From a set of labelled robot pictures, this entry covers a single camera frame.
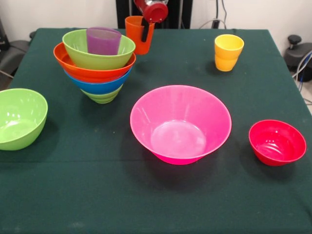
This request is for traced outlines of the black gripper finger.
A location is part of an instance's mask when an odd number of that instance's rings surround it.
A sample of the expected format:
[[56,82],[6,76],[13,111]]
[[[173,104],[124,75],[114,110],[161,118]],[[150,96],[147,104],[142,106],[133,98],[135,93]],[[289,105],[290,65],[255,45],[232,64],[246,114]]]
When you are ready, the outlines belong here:
[[142,31],[142,34],[141,34],[141,41],[142,42],[146,42],[147,40],[147,36],[148,36],[148,33],[149,33],[149,22],[143,18],[142,21],[141,21],[141,26],[143,26],[143,31]]

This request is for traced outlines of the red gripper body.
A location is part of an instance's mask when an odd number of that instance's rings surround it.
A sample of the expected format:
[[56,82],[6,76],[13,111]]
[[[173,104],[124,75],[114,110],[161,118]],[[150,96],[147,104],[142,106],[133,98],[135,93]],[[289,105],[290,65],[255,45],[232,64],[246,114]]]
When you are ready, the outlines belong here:
[[134,0],[134,4],[148,22],[160,23],[168,16],[168,0]]

